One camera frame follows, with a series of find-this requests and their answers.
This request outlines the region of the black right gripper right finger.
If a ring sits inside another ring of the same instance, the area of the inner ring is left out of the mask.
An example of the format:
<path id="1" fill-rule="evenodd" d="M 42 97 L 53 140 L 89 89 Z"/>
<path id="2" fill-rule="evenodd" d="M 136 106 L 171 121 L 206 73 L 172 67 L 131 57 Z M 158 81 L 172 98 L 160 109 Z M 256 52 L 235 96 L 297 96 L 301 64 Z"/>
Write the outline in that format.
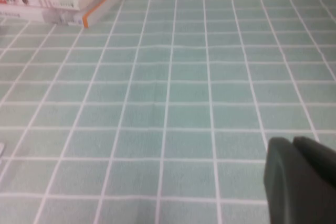
<path id="1" fill-rule="evenodd" d="M 312 175 L 308 183 L 320 200 L 309 199 L 306 203 L 314 203 L 318 216 L 314 223 L 335 223 L 335 151 L 307 137 L 295 137 L 294 147 L 308 163 Z"/>

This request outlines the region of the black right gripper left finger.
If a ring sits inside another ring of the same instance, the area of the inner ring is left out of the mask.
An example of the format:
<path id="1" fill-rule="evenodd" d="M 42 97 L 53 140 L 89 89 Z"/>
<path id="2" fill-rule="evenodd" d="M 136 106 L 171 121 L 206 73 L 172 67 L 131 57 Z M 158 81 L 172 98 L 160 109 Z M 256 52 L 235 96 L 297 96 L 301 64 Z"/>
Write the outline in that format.
<path id="1" fill-rule="evenodd" d="M 312 169 L 294 145 L 283 137 L 268 144 L 264 186 L 270 223 L 314 223 Z"/>

